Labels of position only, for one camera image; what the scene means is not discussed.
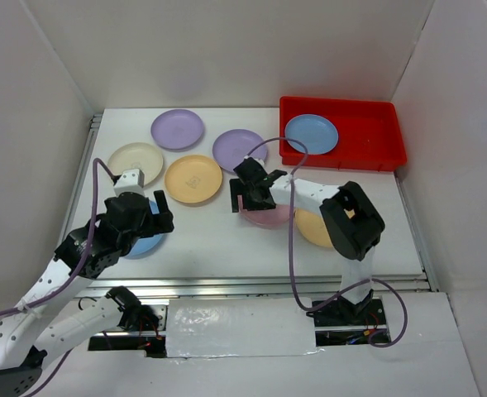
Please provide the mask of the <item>blue plate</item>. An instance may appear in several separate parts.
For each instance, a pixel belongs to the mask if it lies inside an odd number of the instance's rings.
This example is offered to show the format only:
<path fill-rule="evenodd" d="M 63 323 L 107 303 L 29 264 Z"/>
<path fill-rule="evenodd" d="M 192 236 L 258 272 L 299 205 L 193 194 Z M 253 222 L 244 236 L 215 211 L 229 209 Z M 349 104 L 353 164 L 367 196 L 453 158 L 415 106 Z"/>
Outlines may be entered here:
<path fill-rule="evenodd" d="M 338 130 L 325 117 L 302 114 L 292 118 L 285 126 L 284 136 L 298 152 L 323 155 L 338 144 Z"/>
<path fill-rule="evenodd" d="M 164 234 L 154 235 L 139 239 L 131 251 L 126 255 L 127 259 L 136 259 L 150 254 L 164 240 Z"/>

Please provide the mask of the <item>orange plate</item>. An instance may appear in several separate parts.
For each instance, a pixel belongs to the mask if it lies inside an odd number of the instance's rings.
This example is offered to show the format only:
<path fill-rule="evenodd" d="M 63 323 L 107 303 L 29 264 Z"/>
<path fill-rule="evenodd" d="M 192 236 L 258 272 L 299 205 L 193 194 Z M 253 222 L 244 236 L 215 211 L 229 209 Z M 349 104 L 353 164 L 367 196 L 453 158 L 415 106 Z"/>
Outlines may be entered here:
<path fill-rule="evenodd" d="M 165 171 L 165 190 L 172 199 L 199 204 L 211 199 L 221 188 L 223 173 L 219 165 L 205 155 L 185 155 Z"/>
<path fill-rule="evenodd" d="M 322 248 L 333 249 L 331 238 L 321 216 L 298 208 L 294 213 L 294 221 L 299 232 L 308 242 Z"/>

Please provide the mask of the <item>pink plate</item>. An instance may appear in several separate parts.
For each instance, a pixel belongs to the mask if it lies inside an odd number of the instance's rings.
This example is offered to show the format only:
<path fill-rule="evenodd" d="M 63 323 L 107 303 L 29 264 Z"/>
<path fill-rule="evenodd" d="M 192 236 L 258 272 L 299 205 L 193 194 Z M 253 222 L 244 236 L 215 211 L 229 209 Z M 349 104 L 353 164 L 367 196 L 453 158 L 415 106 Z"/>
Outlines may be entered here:
<path fill-rule="evenodd" d="M 273 209 L 260 211 L 248 211 L 243 208 L 241 215 L 244 219 L 258 227 L 275 228 L 289 221 L 289 206 L 279 205 Z"/>

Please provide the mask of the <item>purple plate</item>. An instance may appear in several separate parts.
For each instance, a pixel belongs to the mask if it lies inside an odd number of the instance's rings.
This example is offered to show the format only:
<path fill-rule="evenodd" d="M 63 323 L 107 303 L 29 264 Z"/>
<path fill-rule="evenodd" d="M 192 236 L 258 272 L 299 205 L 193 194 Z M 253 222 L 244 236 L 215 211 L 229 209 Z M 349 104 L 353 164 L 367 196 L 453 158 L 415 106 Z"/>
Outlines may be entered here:
<path fill-rule="evenodd" d="M 264 139 L 257 133 L 246 129 L 232 129 L 223 132 L 212 145 L 212 155 L 217 164 L 233 174 L 249 151 Z"/>
<path fill-rule="evenodd" d="M 187 109 L 172 109 L 161 113 L 151 124 L 150 134 L 161 148 L 181 151 L 194 146 L 203 137 L 202 118 Z"/>

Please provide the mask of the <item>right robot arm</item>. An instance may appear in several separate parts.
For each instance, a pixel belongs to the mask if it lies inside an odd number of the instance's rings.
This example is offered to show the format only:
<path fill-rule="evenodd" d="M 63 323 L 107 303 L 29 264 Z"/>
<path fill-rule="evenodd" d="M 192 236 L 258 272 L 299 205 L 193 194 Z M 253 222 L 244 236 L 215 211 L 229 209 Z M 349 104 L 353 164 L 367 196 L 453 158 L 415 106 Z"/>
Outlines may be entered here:
<path fill-rule="evenodd" d="M 315 306 L 304 304 L 298 294 L 294 274 L 294 233 L 288 236 L 289 278 L 297 305 L 312 317 L 338 303 L 341 319 L 358 323 L 373 298 L 373 254 L 385 230 L 374 204 L 356 182 L 342 186 L 300 179 L 294 172 L 267 172 L 256 159 L 247 156 L 234 169 L 230 180 L 232 211 L 272 210 L 289 207 L 289 228 L 294 228 L 294 211 L 302 209 L 319 216 L 335 251 L 341 256 L 341 286 L 331 298 Z"/>

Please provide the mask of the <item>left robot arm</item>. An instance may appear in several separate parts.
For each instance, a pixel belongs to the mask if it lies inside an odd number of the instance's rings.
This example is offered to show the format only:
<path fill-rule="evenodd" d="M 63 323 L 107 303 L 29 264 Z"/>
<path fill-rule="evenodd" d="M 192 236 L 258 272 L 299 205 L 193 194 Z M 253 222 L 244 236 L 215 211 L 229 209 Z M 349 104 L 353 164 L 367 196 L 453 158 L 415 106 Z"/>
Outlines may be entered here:
<path fill-rule="evenodd" d="M 72 230 L 38 281 L 14 308 L 0 314 L 0 396 L 35 394 L 33 386 L 51 362 L 98 332 L 157 325 L 155 313 L 124 286 L 55 321 L 71 299 L 128 255 L 140 239 L 173 231 L 165 193 L 156 190 L 154 200 L 157 213 L 141 194 L 125 192 L 106 199 L 105 213 L 93 213 L 83 227 Z"/>

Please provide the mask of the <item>cream plate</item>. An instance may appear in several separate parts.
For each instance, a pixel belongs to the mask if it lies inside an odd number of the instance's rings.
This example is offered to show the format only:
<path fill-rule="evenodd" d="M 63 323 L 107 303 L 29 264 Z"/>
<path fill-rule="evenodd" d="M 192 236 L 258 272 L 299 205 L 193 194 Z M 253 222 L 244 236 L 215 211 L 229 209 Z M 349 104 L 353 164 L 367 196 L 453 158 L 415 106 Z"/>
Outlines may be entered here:
<path fill-rule="evenodd" d="M 107 167 L 115 175 L 126 170 L 141 170 L 146 187 L 160 175 L 164 167 L 164 157 L 158 147 L 145 142 L 134 142 L 115 150 L 107 161 Z"/>

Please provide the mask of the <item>white taped panel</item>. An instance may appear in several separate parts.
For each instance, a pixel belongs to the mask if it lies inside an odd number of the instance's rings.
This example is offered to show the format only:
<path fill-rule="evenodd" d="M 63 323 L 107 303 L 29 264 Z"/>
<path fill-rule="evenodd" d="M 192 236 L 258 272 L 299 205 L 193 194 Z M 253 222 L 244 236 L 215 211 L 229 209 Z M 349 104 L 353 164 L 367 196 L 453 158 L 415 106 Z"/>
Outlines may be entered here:
<path fill-rule="evenodd" d="M 170 358 L 304 356 L 316 350 L 313 320 L 293 298 L 173 299 Z"/>

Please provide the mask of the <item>aluminium frame rail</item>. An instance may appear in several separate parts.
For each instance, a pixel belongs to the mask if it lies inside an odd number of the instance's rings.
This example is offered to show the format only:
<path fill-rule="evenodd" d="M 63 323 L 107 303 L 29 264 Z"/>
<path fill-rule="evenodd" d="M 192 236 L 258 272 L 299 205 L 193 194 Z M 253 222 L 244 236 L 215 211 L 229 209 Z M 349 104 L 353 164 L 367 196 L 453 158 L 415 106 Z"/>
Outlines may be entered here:
<path fill-rule="evenodd" d="M 203 139 L 189 151 L 162 151 L 165 167 L 185 155 L 210 156 L 215 139 L 232 128 L 248 129 L 265 139 L 279 134 L 277 108 L 192 110 L 204 121 Z M 129 143 L 153 145 L 150 125 L 164 111 L 107 109 L 93 117 L 63 234 L 88 220 L 91 160 L 99 157 L 107 162 L 115 150 Z M 435 288 L 424 272 L 394 174 L 306 168 L 296 175 L 320 184 L 357 182 L 386 224 L 374 254 L 375 277 L 399 291 L 431 292 Z M 206 203 L 187 205 L 168 197 L 175 230 L 163 238 L 153 253 L 138 259 L 122 258 L 106 269 L 81 296 L 99 297 L 118 285 L 148 299 L 289 295 L 288 227 L 257 227 L 242 214 L 232 213 L 228 187 L 232 176 L 223 171 L 222 187 Z M 341 257 L 333 250 L 308 243 L 298 233 L 294 242 L 298 291 L 328 296 L 338 290 Z"/>

